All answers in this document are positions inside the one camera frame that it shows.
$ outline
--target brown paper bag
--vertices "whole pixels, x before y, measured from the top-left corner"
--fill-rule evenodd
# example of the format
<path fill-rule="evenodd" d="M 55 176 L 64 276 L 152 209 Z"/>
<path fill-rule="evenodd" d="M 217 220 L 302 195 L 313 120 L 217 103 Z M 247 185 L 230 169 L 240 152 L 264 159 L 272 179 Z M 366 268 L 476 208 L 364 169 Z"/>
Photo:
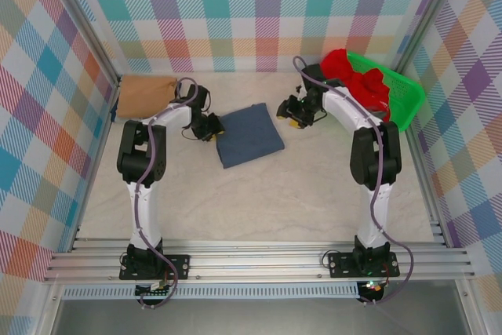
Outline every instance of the brown paper bag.
<path fill-rule="evenodd" d="M 169 76 L 125 75 L 120 84 L 117 116 L 149 118 L 174 100 L 176 79 Z"/>

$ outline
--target blue cloth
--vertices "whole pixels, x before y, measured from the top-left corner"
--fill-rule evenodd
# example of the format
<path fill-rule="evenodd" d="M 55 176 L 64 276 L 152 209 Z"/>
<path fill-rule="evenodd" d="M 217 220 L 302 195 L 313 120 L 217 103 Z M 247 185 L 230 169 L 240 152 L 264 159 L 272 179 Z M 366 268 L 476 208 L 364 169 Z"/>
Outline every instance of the blue cloth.
<path fill-rule="evenodd" d="M 225 133 L 216 137 L 216 149 L 224 169 L 284 149 L 266 104 L 237 110 L 220 120 Z"/>

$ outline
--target red fabric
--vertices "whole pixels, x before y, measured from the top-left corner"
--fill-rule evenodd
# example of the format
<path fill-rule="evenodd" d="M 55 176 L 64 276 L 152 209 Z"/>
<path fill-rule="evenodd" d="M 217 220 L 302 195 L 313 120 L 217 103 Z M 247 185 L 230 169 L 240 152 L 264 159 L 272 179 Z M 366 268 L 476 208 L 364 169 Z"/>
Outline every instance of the red fabric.
<path fill-rule="evenodd" d="M 365 74 L 355 72 L 347 58 L 346 49 L 333 50 L 321 62 L 326 78 L 339 78 L 351 95 L 369 111 L 385 111 L 384 121 L 391 117 L 389 88 L 384 84 L 384 74 L 374 68 Z"/>

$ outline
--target black mounting plate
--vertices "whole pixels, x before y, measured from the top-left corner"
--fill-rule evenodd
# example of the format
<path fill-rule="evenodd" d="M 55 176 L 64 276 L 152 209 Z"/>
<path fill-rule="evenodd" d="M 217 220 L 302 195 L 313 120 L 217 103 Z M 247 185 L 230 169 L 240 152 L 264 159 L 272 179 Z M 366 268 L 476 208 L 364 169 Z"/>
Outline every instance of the black mounting plate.
<path fill-rule="evenodd" d="M 178 271 L 178 280 L 187 280 L 188 279 L 188 272 L 190 271 L 190 256 L 185 255 L 185 254 L 164 254 L 164 257 L 166 257 L 168 260 L 171 261 L 171 263 L 174 264 L 174 267 Z M 167 269 L 167 277 L 168 280 L 173 280 L 174 279 L 174 272 L 173 270 L 166 265 Z M 164 272 L 161 273 L 159 276 L 155 276 L 154 278 L 149 278 L 153 280 L 163 280 L 164 279 Z M 130 271 L 127 269 L 121 269 L 120 274 L 118 275 L 118 278 L 120 280 L 143 280 L 141 276 L 138 274 L 133 275 Z"/>
<path fill-rule="evenodd" d="M 389 258 L 385 262 L 388 268 L 390 278 L 396 278 L 400 275 L 398 260 L 395 253 L 389 253 Z M 371 275 L 364 275 L 359 271 L 352 253 L 329 253 L 328 254 L 329 276 L 336 278 L 386 278 L 387 272 L 382 267 L 372 271 Z"/>

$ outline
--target green basket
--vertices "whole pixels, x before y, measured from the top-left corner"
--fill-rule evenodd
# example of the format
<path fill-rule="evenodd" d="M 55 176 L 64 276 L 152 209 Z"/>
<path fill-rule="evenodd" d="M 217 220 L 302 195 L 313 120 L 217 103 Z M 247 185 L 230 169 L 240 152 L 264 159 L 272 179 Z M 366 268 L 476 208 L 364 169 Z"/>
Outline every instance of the green basket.
<path fill-rule="evenodd" d="M 356 72 L 364 74 L 373 68 L 382 71 L 384 84 L 391 90 L 389 93 L 391 121 L 398 125 L 399 132 L 402 133 L 425 101 L 425 92 L 420 84 L 356 53 L 347 52 L 347 57 Z"/>

